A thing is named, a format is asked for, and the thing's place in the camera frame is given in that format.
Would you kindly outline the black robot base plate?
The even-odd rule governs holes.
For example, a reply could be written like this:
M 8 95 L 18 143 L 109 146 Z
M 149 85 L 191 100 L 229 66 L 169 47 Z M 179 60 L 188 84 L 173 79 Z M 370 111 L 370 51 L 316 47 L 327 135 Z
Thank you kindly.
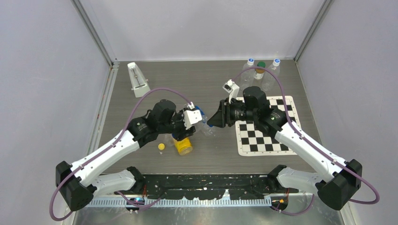
M 232 201 L 263 200 L 272 194 L 296 194 L 276 180 L 262 174 L 144 174 L 124 195 L 139 195 L 150 200 L 219 201 L 228 197 Z

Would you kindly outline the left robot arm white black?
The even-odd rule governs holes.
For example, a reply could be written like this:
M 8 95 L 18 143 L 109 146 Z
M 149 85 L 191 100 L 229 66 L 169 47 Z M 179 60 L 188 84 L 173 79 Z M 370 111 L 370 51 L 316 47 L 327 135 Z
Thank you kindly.
M 119 173 L 102 173 L 124 156 L 155 141 L 160 134 L 171 134 L 181 141 L 192 136 L 195 124 L 201 122 L 200 110 L 188 105 L 176 111 L 176 105 L 163 99 L 144 116 L 133 118 L 126 129 L 90 155 L 68 164 L 60 162 L 55 168 L 56 186 L 71 211 L 78 211 L 98 195 L 119 190 L 139 194 L 144 188 L 144 178 L 136 168 Z

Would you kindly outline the clear bottle pepsi label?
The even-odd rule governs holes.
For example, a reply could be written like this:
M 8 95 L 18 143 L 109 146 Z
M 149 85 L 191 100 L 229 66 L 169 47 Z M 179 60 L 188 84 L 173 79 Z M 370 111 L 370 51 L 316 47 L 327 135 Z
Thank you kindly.
M 200 111 L 202 121 L 195 124 L 196 131 L 200 131 L 206 137 L 214 137 L 215 136 L 215 128 L 213 126 L 209 126 L 207 124 L 207 116 L 203 112 L 203 110 L 199 106 L 195 106 L 197 110 Z M 174 145 L 174 136 L 173 134 L 165 134 L 163 138 L 163 143 L 166 147 L 171 147 Z

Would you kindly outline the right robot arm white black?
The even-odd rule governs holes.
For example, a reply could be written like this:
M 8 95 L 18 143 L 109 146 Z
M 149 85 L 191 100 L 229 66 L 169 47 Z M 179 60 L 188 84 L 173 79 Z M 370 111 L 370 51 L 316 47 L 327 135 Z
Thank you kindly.
M 362 164 L 355 159 L 346 161 L 307 136 L 294 121 L 288 121 L 284 111 L 270 106 L 259 87 L 244 89 L 243 100 L 236 99 L 238 88 L 225 84 L 223 89 L 230 96 L 220 101 L 208 125 L 224 128 L 237 121 L 252 122 L 255 129 L 287 146 L 315 169 L 309 173 L 279 165 L 270 172 L 270 190 L 303 190 L 315 194 L 328 207 L 341 210 L 360 189 Z

